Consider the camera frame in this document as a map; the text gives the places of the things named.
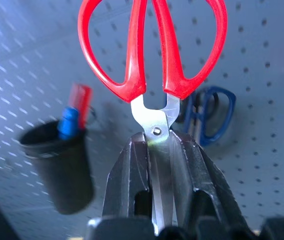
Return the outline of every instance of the gray pegboard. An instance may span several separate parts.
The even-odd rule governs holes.
[[[187,77],[208,57],[215,35],[204,0],[170,1]],[[106,177],[127,137],[141,128],[130,106],[112,95],[87,65],[77,37],[80,0],[0,0],[0,207],[22,239],[80,236],[101,214]],[[205,86],[237,96],[232,124],[206,149],[225,176],[249,225],[284,216],[284,1],[227,0],[228,35]],[[106,72],[124,77],[130,0],[102,1],[90,39]],[[144,54],[146,105],[163,106],[161,52],[149,1]],[[95,202],[73,216],[58,214],[36,171],[21,155],[19,134],[58,118],[72,82],[90,85],[97,120],[87,137],[97,188]]]

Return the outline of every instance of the black cup holder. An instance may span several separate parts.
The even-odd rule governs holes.
[[[74,214],[90,203],[94,196],[86,150],[86,130],[62,140],[58,121],[48,122],[27,131],[21,146],[44,182],[56,209]]]

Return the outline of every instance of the pegboard hole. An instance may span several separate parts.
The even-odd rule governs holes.
[[[147,15],[148,15],[149,17],[152,17],[152,16],[153,16],[153,12],[152,12],[151,9],[148,9],[148,10],[147,10]]]
[[[111,68],[111,66],[109,66],[109,65],[106,66],[106,69],[107,69],[110,73],[113,71],[112,68]]]
[[[157,31],[153,31],[153,37],[157,38],[158,37],[158,34],[157,34]]]
[[[112,26],[112,29],[113,29],[114,31],[117,30],[117,27],[116,27],[116,25],[115,25],[113,22],[111,23],[111,26]]]
[[[196,40],[195,40],[195,42],[196,42],[196,44],[199,46],[199,45],[201,45],[201,39],[200,38],[196,38]]]
[[[98,36],[98,37],[101,36],[100,32],[99,32],[96,28],[94,29],[94,33],[95,33],[95,35]]]
[[[195,17],[192,18],[192,24],[197,25],[197,19]]]
[[[111,5],[110,5],[110,3],[109,2],[105,2],[105,6],[106,6],[106,9],[108,10],[108,11],[111,11],[112,10],[112,7],[111,7]]]
[[[266,19],[265,19],[265,18],[263,18],[263,19],[262,19],[262,22],[261,22],[262,26],[265,26],[265,25],[266,25],[266,23],[267,23]]]
[[[237,2],[237,3],[236,3],[235,9],[236,9],[237,11],[240,11],[240,9],[241,9],[241,3],[240,3],[240,2]]]
[[[244,31],[244,27],[243,27],[243,26],[239,26],[239,27],[238,27],[238,32],[239,32],[239,33],[242,33],[243,31]]]
[[[119,41],[116,41],[116,45],[119,49],[122,49],[123,48],[123,45],[119,42]]]

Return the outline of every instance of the red handle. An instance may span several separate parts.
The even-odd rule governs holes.
[[[144,73],[144,20],[147,0],[134,0],[128,30],[126,72],[123,83],[114,82],[98,64],[88,35],[89,19],[101,0],[84,0],[78,15],[78,34],[80,44],[93,72],[115,95],[126,102],[146,92]]]
[[[223,0],[206,0],[216,18],[216,37],[213,49],[201,71],[193,78],[184,76],[173,21],[166,0],[152,0],[155,8],[162,49],[164,91],[180,99],[189,96],[214,68],[226,39],[227,12]]]
[[[85,58],[96,76],[118,97],[130,102],[146,92],[143,39],[147,0],[134,0],[128,30],[126,72],[123,83],[109,78],[98,64],[89,42],[88,24],[101,0],[84,0],[78,19],[78,32]],[[201,71],[191,79],[185,78],[178,51],[172,18],[166,0],[152,0],[159,25],[163,64],[164,91],[178,98],[189,96],[208,76],[222,52],[227,31],[227,13],[223,0],[207,0],[213,9],[217,31],[210,56]]]

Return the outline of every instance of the blue scissor handle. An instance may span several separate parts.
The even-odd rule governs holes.
[[[226,118],[221,126],[221,128],[217,131],[217,133],[213,136],[207,136],[205,134],[206,132],[206,119],[207,119],[207,115],[208,115],[208,103],[209,100],[211,98],[211,96],[214,93],[222,93],[225,94],[228,97],[229,100],[229,107],[228,107],[228,111],[226,114]],[[234,93],[230,92],[229,90],[226,90],[224,88],[218,87],[218,86],[211,86],[209,87],[205,94],[204,94],[204,100],[203,100],[203,113],[202,114],[198,114],[198,118],[200,118],[201,122],[202,122],[202,126],[201,126],[201,132],[200,132],[200,145],[201,146],[207,146],[215,141],[217,141],[226,131],[232,116],[233,116],[233,112],[234,112],[234,108],[235,108],[235,102],[236,102],[236,96]]]

